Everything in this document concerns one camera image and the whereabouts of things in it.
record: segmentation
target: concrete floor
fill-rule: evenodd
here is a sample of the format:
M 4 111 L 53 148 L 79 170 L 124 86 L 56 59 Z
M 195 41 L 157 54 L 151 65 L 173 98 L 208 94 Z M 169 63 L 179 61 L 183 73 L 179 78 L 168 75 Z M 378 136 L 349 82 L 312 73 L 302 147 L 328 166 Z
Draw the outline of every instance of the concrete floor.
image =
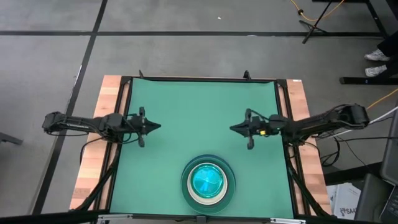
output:
M 389 33 L 397 21 L 384 1 L 372 1 Z M 324 3 L 297 0 L 309 17 Z M 0 30 L 92 30 L 100 0 L 3 0 Z M 303 32 L 289 0 L 113 0 L 100 30 L 223 30 Z M 364 4 L 343 4 L 320 23 L 334 32 L 375 32 Z M 43 133 L 44 116 L 65 111 L 89 37 L 0 36 L 0 131 L 24 140 L 23 145 L 0 144 L 0 217 L 28 213 L 54 138 Z M 338 77 L 361 77 L 378 38 L 301 37 L 97 37 L 73 112 L 92 116 L 103 75 L 178 75 L 302 79 L 311 114 L 341 103 L 371 104 L 395 86 L 344 86 Z M 375 118 L 395 105 L 397 97 L 369 111 Z M 386 136 L 389 121 L 343 138 Z M 66 138 L 44 206 L 44 212 L 67 211 L 85 138 Z M 319 141 L 322 154 L 336 149 Z M 385 141 L 353 141 L 350 146 L 365 163 L 382 159 Z M 361 163 L 342 144 L 338 169 Z

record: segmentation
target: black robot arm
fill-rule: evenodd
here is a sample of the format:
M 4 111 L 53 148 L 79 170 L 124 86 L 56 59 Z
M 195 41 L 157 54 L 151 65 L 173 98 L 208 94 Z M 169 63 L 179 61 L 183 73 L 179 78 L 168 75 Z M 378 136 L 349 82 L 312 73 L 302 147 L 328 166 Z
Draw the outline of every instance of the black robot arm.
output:
M 108 114 L 97 118 L 80 118 L 66 116 L 60 112 L 49 113 L 42 128 L 47 134 L 55 131 L 74 130 L 87 133 L 98 133 L 105 140 L 113 143 L 123 143 L 123 134 L 137 134 L 138 143 L 144 147 L 143 135 L 160 127 L 145 117 L 145 109 L 139 108 L 139 114 L 132 114 L 126 119 L 118 113 Z
M 245 120 L 230 129 L 249 138 L 248 149 L 254 147 L 254 135 L 270 136 L 281 133 L 291 144 L 303 144 L 315 134 L 334 131 L 340 128 L 363 129 L 369 124 L 366 109 L 359 105 L 339 105 L 322 114 L 293 121 L 281 115 L 269 118 L 247 109 Z

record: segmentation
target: wooden board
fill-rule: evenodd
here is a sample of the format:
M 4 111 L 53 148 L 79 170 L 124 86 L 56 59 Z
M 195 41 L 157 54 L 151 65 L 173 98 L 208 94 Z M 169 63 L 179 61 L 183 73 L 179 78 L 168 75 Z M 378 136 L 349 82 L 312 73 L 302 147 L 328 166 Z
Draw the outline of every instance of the wooden board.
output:
M 101 90 L 99 92 L 97 105 L 94 112 L 94 117 L 104 116 L 113 113 L 118 96 L 121 76 L 119 75 L 105 75 Z M 304 119 L 310 116 L 307 106 L 307 100 L 301 80 L 287 80 L 290 104 L 294 120 Z M 123 111 L 126 102 L 126 95 L 128 88 L 124 88 L 122 103 L 119 111 Z M 284 104 L 284 95 L 282 88 L 279 89 L 281 97 L 282 112 L 286 115 L 286 106 Z M 90 134 L 88 141 L 98 138 L 97 134 Z M 316 144 L 314 139 L 307 140 L 310 143 Z M 83 161 L 80 166 L 79 174 L 76 180 L 75 190 L 73 191 L 70 208 L 76 208 L 94 189 L 100 178 L 101 166 L 103 164 L 105 155 L 106 142 L 97 141 L 86 147 Z M 112 150 L 114 152 L 116 145 L 113 144 Z M 322 167 L 319 160 L 318 151 L 310 145 L 300 146 L 300 157 L 302 161 L 302 168 L 304 173 L 305 184 L 315 200 L 322 206 L 322 208 L 331 213 L 328 194 L 326 191 L 325 180 L 323 178 Z M 100 208 L 105 208 L 106 197 L 108 196 L 109 184 L 104 187 L 102 198 L 100 201 Z M 300 190 L 295 186 L 298 211 L 304 214 L 302 196 Z

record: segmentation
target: green mat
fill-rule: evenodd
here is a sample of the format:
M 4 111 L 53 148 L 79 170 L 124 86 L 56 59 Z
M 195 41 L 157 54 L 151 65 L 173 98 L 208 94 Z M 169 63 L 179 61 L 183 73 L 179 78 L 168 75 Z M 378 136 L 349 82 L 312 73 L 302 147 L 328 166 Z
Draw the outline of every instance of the green mat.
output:
M 152 82 L 134 79 L 129 113 L 146 109 L 162 125 L 138 143 L 122 146 L 111 202 L 114 213 L 196 215 L 183 198 L 180 178 L 196 156 L 223 158 L 236 178 L 221 217 L 293 218 L 282 139 L 247 138 L 229 130 L 246 108 L 277 114 L 273 83 Z

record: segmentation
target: white sneaker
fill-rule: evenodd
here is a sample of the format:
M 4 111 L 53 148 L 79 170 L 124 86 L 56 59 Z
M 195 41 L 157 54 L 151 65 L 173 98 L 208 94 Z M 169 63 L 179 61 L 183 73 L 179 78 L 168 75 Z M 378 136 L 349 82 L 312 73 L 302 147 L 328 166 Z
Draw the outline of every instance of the white sneaker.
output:
M 390 60 L 389 57 L 385 56 L 381 50 L 377 49 L 374 52 L 365 55 L 365 59 L 373 60 L 373 61 L 383 61 L 386 62 Z
M 365 75 L 369 78 L 372 78 L 380 75 L 380 73 L 384 72 L 385 70 L 387 70 L 387 67 L 385 65 L 379 67 L 367 68 L 365 69 Z

